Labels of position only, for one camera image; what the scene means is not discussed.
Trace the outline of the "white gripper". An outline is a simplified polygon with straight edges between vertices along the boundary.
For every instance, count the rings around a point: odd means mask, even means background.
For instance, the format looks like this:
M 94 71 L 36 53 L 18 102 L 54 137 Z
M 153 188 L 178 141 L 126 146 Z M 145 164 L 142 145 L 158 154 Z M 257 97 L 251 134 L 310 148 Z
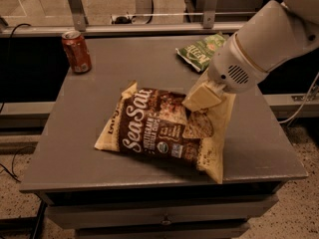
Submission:
M 244 53 L 237 34 L 219 48 L 204 72 L 182 101 L 191 112 L 212 108 L 221 103 L 223 90 L 238 94 L 262 82 L 268 73 L 253 64 Z

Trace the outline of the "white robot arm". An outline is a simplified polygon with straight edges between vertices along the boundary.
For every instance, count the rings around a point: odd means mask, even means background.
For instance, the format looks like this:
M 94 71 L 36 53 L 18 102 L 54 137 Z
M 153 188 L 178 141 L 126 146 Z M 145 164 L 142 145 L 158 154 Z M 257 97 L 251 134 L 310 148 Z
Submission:
M 271 0 L 212 56 L 182 104 L 192 112 L 262 82 L 286 61 L 319 48 L 319 0 Z

